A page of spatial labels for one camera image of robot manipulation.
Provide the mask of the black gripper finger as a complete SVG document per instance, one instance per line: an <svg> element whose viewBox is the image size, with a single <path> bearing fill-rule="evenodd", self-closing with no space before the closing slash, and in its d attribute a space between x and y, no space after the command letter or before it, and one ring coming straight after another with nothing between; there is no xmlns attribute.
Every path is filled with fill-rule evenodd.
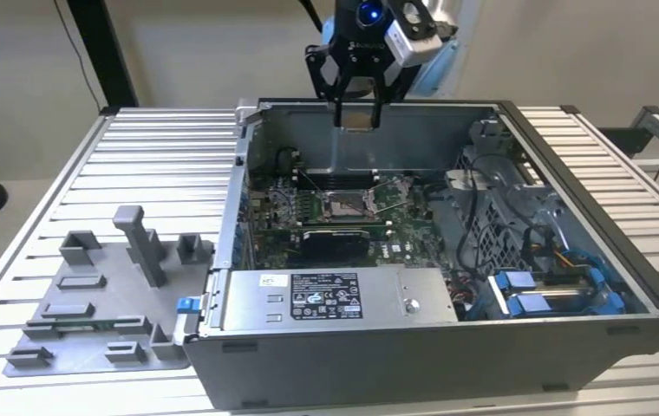
<svg viewBox="0 0 659 416"><path fill-rule="evenodd" d="M382 72L374 74L373 80L375 98L371 113L371 127L379 128L385 105L402 101L412 87L412 70L404 68L390 85L386 84L386 75Z"/></svg>
<svg viewBox="0 0 659 416"><path fill-rule="evenodd" d="M343 126L343 101L358 67L353 42L309 45L305 52L317 97L334 108L334 126Z"/></svg>

